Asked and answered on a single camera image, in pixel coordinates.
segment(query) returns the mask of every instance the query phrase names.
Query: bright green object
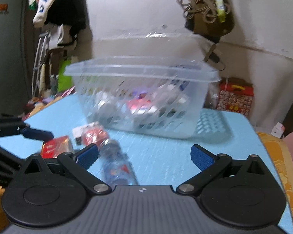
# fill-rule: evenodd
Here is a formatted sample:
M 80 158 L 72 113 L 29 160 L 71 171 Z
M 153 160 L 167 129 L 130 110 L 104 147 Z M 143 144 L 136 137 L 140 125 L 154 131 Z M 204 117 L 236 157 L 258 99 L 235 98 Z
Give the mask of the bright green object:
M 71 76 L 64 76 L 66 66 L 71 64 L 71 60 L 63 60 L 59 64 L 59 85 L 58 92 L 67 90 L 73 87 L 73 80 Z

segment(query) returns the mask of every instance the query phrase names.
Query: blue gripper pad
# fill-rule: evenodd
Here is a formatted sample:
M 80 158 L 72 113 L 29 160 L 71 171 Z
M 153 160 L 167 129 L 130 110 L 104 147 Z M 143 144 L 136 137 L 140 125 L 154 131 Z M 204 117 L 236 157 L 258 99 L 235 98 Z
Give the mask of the blue gripper pad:
M 201 170 L 204 171 L 215 163 L 217 156 L 210 153 L 199 145 L 193 145 L 191 148 L 191 160 Z
M 99 157 L 99 150 L 95 144 L 91 144 L 75 154 L 75 161 L 85 170 L 88 170 Z

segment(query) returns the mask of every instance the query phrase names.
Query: clear plastic container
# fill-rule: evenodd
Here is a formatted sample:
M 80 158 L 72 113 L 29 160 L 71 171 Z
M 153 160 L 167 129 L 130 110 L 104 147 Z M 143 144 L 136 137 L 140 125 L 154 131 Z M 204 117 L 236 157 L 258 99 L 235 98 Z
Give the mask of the clear plastic container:
M 73 77 L 88 122 L 173 138 L 194 134 L 208 84 L 220 80 L 204 62 L 137 56 L 78 62 L 65 75 Z

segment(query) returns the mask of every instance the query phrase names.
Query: black circular housing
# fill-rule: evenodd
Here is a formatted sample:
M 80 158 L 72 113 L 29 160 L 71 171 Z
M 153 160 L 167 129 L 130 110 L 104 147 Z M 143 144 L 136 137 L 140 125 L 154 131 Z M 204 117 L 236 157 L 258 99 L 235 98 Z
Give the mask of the black circular housing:
M 76 181 L 45 173 L 30 173 L 10 183 L 2 208 L 13 223 L 51 227 L 78 215 L 86 204 L 86 191 Z
M 285 198 L 281 188 L 267 182 L 265 175 L 248 174 L 209 183 L 202 191 L 201 204 L 210 216 L 222 223 L 256 229 L 278 224 Z

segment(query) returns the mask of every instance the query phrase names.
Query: gray ribbed panel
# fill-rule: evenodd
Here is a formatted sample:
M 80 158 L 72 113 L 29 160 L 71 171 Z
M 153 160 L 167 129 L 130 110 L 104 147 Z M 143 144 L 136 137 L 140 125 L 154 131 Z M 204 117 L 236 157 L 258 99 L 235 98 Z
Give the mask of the gray ribbed panel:
M 237 230 L 209 219 L 194 198 L 170 186 L 118 186 L 110 195 L 91 199 L 73 221 L 51 229 L 11 225 L 4 234 L 279 234 L 275 227 Z

